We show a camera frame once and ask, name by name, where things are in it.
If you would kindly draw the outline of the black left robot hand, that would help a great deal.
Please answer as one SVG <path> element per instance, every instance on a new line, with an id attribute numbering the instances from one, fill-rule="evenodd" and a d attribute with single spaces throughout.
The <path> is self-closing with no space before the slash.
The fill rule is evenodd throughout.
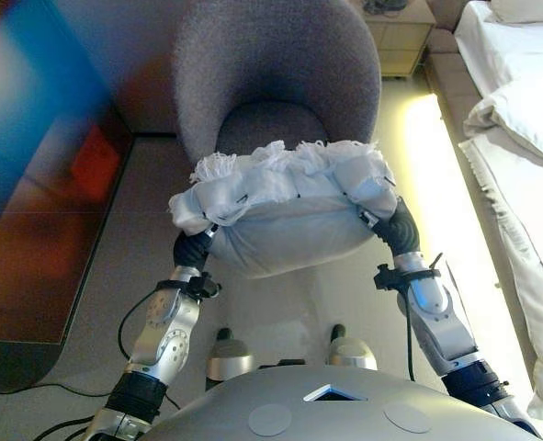
<path id="1" fill-rule="evenodd" d="M 201 272 L 207 262 L 209 249 L 219 226 L 212 224 L 205 231 L 187 235 L 180 232 L 175 239 L 173 258 L 176 266 L 195 268 Z"/>

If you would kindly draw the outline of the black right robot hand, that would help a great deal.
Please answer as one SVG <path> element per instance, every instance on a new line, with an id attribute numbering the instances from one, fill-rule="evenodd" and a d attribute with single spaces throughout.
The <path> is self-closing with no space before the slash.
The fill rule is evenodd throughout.
<path id="1" fill-rule="evenodd" d="M 380 220 L 367 209 L 358 209 L 358 217 L 390 248 L 393 257 L 420 251 L 420 236 L 412 213 L 402 197 L 387 220 Z"/>

